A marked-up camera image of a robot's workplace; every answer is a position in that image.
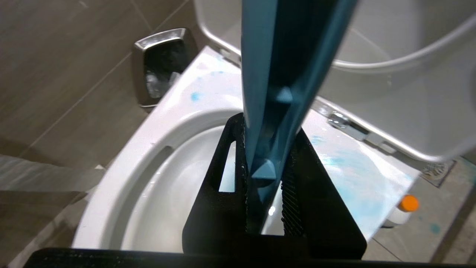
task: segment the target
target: tile grout line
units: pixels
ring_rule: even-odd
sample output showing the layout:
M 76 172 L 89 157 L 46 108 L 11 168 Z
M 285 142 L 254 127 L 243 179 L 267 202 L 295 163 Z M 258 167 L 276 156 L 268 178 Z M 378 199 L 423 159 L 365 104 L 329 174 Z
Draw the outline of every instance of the tile grout line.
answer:
M 384 245 L 382 245 L 380 242 L 378 242 L 376 239 L 372 238 L 373 241 L 377 242 L 377 244 L 381 245 L 386 251 L 388 251 L 390 254 L 392 254 L 392 256 L 394 256 L 395 258 L 397 258 L 399 261 L 402 261 L 399 257 L 397 257 L 395 254 L 393 254 L 392 251 L 388 250 L 388 248 L 386 248 Z
M 116 70 L 119 65 L 121 65 L 129 56 L 131 52 L 127 53 L 127 55 L 122 58 L 114 67 L 112 67 L 109 72 L 107 72 L 98 82 L 96 82 L 82 97 L 80 97 L 62 116 L 60 116 L 51 126 L 49 126 L 38 138 L 36 138 L 28 147 L 23 150 L 18 157 L 22 157 L 25 153 L 30 150 L 38 141 L 40 141 L 48 132 L 50 132 L 64 117 L 66 117 L 80 102 L 82 102 L 91 92 L 93 92 L 114 70 Z
M 130 3 L 134 6 L 134 9 L 136 10 L 136 13 L 139 15 L 139 17 L 144 21 L 144 23 L 146 24 L 147 28 L 149 29 L 149 31 L 152 31 L 152 26 L 149 24 L 149 22 L 147 21 L 146 17 L 144 16 L 144 14 L 142 13 L 142 11 L 140 11 L 140 8 L 139 6 L 137 5 L 137 3 L 134 1 L 134 0 L 129 0 Z
M 167 21 L 170 20 L 170 18 L 172 18 L 183 6 L 185 6 L 186 3 L 188 3 L 189 0 L 185 0 L 183 1 L 183 3 L 177 8 L 175 9 L 168 17 L 165 18 L 164 21 L 162 21 L 155 29 L 153 32 L 157 31 L 158 28 L 160 28 L 161 26 L 163 26 Z

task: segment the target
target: black plastic holder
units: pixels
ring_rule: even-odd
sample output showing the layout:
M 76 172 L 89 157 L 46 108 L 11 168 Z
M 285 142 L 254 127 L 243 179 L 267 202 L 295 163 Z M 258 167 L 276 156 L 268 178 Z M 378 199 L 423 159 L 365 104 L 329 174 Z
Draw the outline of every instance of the black plastic holder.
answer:
M 367 243 L 306 134 L 296 136 L 282 179 L 284 236 L 261 227 L 270 204 L 247 190 L 243 113 L 227 121 L 182 232 L 184 253 L 243 257 L 361 259 Z M 235 192 L 219 192 L 228 150 L 236 141 Z

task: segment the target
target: toilet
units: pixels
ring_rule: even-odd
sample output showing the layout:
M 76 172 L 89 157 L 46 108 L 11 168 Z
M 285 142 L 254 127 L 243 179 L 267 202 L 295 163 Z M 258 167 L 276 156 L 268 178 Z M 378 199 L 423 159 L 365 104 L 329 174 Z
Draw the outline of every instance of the toilet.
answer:
M 476 53 L 470 53 L 476 38 L 469 34 L 476 17 L 466 11 L 474 12 L 476 4 L 461 1 L 447 14 L 445 5 L 453 1 L 431 8 L 425 3 L 363 0 L 302 125 L 368 241 L 426 162 L 443 162 L 476 145 L 476 125 L 461 124 L 476 119 L 470 68 L 476 64 Z M 198 53 L 118 154 L 83 215 L 75 248 L 182 252 L 182 229 L 221 131 L 243 111 L 240 1 L 195 5 L 201 29 L 219 49 L 207 46 Z M 431 18 L 428 12 L 445 14 L 440 18 L 452 25 L 431 32 L 422 44 L 417 38 L 427 24 L 419 20 L 423 14 Z M 455 22 L 458 12 L 465 15 Z M 220 14 L 227 17 L 217 18 Z M 388 23 L 369 23 L 382 14 Z M 402 16 L 418 31 L 393 27 L 391 21 Z M 377 26 L 390 27 L 392 34 Z M 409 37 L 392 39 L 404 33 Z M 233 181 L 233 164 L 232 146 L 224 182 Z M 264 234 L 283 234 L 280 205 L 276 194 Z

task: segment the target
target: orange bottle cap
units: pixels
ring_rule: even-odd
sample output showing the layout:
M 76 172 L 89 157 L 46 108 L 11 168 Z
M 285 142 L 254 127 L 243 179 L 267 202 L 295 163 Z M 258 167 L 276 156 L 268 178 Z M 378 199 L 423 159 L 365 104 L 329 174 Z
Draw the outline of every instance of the orange bottle cap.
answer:
M 411 195 L 406 195 L 403 197 L 402 201 L 398 205 L 398 208 L 405 212 L 413 212 L 418 209 L 418 199 Z

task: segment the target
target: toilet bowl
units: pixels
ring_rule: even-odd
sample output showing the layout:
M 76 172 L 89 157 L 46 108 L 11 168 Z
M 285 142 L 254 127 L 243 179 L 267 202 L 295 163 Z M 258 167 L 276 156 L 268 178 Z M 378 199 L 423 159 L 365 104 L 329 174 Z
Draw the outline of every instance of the toilet bowl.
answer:
M 369 240 L 418 170 L 333 128 L 317 112 L 325 105 L 314 108 L 303 129 Z M 205 47 L 118 154 L 72 246 L 182 252 L 182 229 L 223 126 L 242 110 L 240 68 Z M 233 164 L 232 148 L 227 166 Z M 227 166 L 223 180 L 233 181 Z M 280 202 L 277 194 L 264 233 L 282 234 Z

